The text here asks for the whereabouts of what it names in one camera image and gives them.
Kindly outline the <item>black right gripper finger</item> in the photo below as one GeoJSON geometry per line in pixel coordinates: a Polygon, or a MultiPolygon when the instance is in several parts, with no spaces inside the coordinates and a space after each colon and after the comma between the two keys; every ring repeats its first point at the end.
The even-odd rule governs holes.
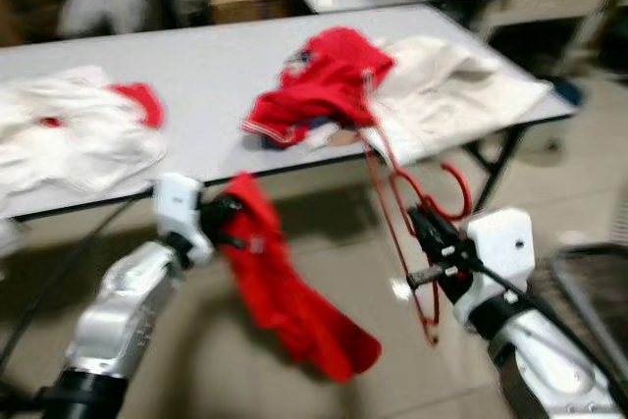
{"type": "Polygon", "coordinates": [[[408,208],[408,228],[414,236],[448,236],[449,221],[431,204],[420,203],[408,208]]]}
{"type": "Polygon", "coordinates": [[[440,258],[441,231],[439,223],[432,218],[411,218],[411,227],[414,239],[420,243],[420,248],[427,261],[437,261],[440,258]]]}

